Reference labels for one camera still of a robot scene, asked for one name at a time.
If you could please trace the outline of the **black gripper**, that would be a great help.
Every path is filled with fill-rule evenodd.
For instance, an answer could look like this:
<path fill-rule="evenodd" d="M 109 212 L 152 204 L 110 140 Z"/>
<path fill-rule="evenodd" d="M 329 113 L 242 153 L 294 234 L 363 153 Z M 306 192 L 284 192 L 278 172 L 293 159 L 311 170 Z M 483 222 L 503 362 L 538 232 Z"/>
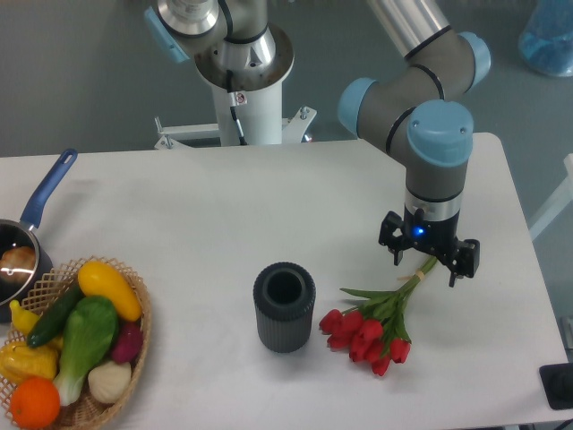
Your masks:
<path fill-rule="evenodd" d="M 388 248 L 395 266 L 410 248 L 435 256 L 449 269 L 449 286 L 453 288 L 458 279 L 472 279 L 480 263 L 480 241 L 457 238 L 458 218 L 459 212 L 448 219 L 426 220 L 422 211 L 405 208 L 402 219 L 389 211 L 381 223 L 379 244 Z"/>

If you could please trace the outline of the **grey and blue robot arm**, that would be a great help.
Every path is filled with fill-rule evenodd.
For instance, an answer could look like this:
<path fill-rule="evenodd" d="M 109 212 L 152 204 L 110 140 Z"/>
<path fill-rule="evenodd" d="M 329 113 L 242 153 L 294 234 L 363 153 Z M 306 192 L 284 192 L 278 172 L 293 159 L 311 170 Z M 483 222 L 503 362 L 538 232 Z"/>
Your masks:
<path fill-rule="evenodd" d="M 489 72 L 489 48 L 472 33 L 454 31 L 433 1 L 370 7 L 407 68 L 389 83 L 350 83 L 338 119 L 406 170 L 404 211 L 385 217 L 379 241 L 396 259 L 412 248 L 436 257 L 453 280 L 471 278 L 480 245 L 459 239 L 457 226 L 474 121 L 458 98 Z M 265 2 L 155 1 L 144 18 L 171 58 L 193 60 L 210 85 L 223 145 L 285 140 L 280 101 L 294 52 L 269 22 Z"/>

